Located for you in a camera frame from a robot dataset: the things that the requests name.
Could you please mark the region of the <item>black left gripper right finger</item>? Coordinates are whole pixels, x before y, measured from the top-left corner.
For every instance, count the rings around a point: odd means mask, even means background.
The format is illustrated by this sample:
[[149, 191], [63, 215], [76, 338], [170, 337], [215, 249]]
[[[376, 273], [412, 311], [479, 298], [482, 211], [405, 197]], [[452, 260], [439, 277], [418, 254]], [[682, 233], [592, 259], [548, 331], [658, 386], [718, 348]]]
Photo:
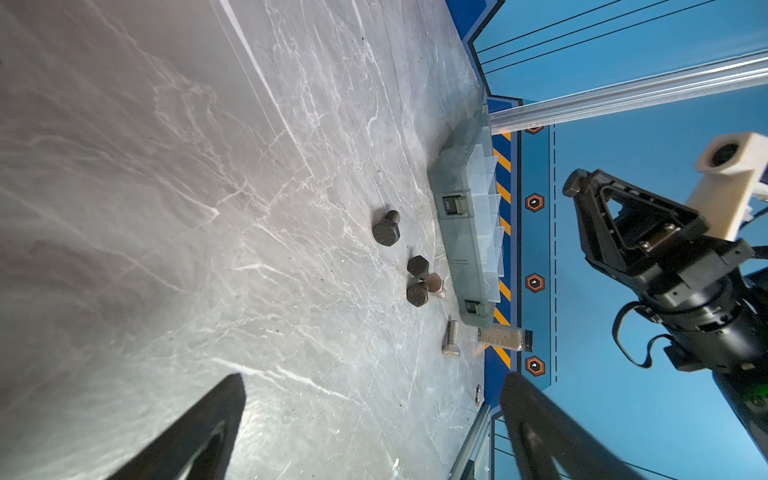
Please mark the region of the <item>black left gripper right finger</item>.
[[521, 374], [506, 376], [500, 407], [523, 479], [642, 479]]

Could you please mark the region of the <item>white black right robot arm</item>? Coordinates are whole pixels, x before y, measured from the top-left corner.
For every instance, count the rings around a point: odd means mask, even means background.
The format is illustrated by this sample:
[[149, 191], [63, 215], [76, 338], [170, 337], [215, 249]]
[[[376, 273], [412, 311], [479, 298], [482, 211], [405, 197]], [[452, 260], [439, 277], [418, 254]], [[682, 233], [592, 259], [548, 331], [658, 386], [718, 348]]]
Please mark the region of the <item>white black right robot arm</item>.
[[637, 298], [616, 315], [612, 336], [635, 311], [665, 328], [676, 370], [710, 370], [760, 452], [767, 451], [767, 272], [741, 264], [765, 247], [708, 235], [698, 211], [601, 170], [574, 170], [563, 193], [574, 202], [581, 248], [597, 271]]

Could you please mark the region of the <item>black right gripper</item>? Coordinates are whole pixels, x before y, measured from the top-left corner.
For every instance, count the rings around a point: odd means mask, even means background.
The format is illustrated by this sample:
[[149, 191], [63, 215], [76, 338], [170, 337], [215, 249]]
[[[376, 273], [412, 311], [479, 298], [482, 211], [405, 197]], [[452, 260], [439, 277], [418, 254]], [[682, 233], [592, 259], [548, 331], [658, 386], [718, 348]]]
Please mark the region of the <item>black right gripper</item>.
[[574, 170], [563, 194], [573, 200], [588, 262], [644, 300], [713, 300], [755, 258], [743, 239], [705, 235], [708, 222], [695, 209], [602, 170]]

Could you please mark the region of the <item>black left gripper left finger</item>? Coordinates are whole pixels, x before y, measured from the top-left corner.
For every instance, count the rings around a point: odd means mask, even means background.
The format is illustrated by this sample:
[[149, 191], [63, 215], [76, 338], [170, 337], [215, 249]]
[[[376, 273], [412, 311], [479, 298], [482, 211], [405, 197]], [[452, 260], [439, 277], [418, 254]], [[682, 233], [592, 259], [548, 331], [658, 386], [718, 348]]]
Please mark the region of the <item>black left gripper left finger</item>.
[[223, 479], [246, 402], [242, 375], [230, 374], [112, 479]]

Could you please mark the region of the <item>large silver hex bolt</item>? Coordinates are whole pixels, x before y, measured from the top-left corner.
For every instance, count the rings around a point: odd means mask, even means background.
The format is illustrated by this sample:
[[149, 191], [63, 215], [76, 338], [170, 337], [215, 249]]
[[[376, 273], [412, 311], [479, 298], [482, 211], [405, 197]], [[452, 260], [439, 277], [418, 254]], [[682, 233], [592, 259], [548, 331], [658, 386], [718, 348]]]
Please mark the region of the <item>large silver hex bolt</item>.
[[436, 273], [432, 272], [429, 273], [425, 279], [424, 282], [426, 284], [428, 292], [438, 298], [444, 298], [446, 295], [445, 292], [445, 285], [442, 277]]

